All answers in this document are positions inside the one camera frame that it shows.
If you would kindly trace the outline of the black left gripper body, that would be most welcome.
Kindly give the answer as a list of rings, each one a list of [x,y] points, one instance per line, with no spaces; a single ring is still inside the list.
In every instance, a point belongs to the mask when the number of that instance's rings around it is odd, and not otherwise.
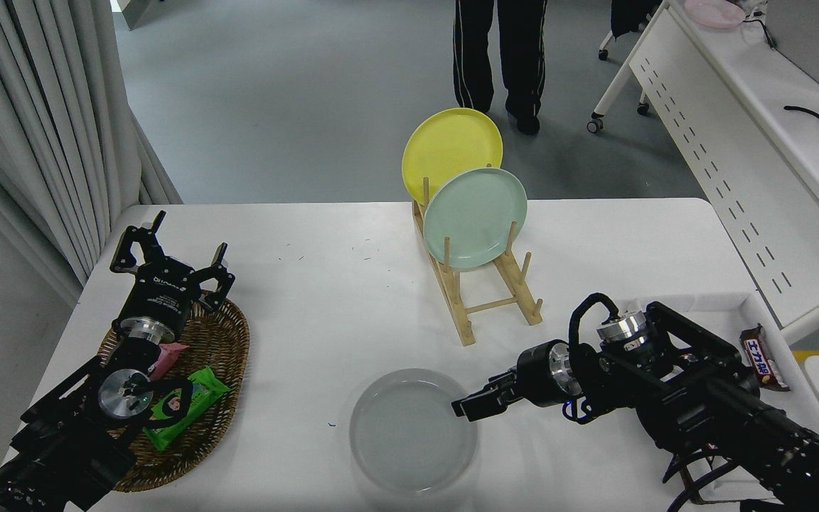
[[[129,333],[135,321],[163,325],[173,336],[179,336],[200,286],[191,275],[195,270],[178,260],[151,262],[139,268],[134,286],[120,310],[120,331]]]

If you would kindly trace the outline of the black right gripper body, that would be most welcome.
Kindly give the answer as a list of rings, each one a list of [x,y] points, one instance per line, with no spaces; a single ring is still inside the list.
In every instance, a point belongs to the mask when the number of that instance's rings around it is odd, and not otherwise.
[[[524,350],[516,363],[516,393],[533,405],[558,405],[558,383],[550,372],[550,354],[558,340]]]

